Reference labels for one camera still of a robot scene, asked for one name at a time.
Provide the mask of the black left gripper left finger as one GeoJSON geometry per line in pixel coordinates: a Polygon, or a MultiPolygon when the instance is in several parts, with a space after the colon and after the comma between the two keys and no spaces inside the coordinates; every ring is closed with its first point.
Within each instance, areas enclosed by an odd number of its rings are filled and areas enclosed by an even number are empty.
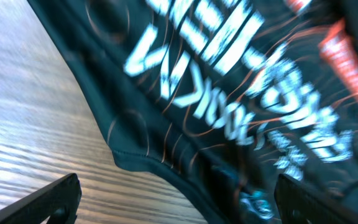
{"type": "Polygon", "coordinates": [[[81,196],[78,176],[67,174],[0,210],[0,224],[74,224],[81,196]]]}

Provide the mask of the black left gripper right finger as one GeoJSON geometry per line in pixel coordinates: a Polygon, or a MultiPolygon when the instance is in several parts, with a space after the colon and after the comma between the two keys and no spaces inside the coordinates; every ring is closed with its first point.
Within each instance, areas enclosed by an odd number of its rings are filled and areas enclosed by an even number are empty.
{"type": "Polygon", "coordinates": [[[289,175],[278,176],[274,198],[283,224],[358,223],[358,213],[289,175]]]}

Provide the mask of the black printed cycling jersey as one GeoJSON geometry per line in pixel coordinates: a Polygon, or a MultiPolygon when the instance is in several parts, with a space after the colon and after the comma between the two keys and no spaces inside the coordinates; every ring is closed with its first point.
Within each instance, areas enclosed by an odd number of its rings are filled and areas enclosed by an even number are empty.
{"type": "Polygon", "coordinates": [[[280,223],[280,174],[358,213],[358,1],[30,5],[118,167],[212,223],[280,223]]]}

